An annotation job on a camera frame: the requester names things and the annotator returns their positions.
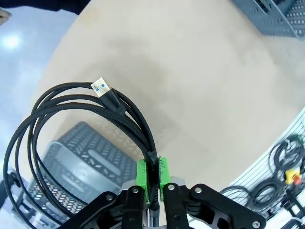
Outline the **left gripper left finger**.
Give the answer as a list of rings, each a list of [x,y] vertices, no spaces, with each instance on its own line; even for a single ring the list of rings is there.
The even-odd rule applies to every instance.
[[[59,228],[142,229],[147,222],[148,204],[147,166],[139,160],[136,179],[125,182],[118,195],[103,192]]]

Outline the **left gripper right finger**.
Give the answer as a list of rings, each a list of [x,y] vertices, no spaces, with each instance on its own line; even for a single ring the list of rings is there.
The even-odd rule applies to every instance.
[[[164,203],[167,228],[189,229],[188,218],[211,229],[264,229],[261,215],[234,202],[205,184],[188,188],[180,178],[171,177],[167,159],[159,158],[161,201]]]

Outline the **person's right hand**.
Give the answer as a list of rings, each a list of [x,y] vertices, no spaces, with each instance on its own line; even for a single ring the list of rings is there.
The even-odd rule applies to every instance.
[[[10,19],[12,14],[6,10],[0,9],[0,25],[4,24],[5,22]]]

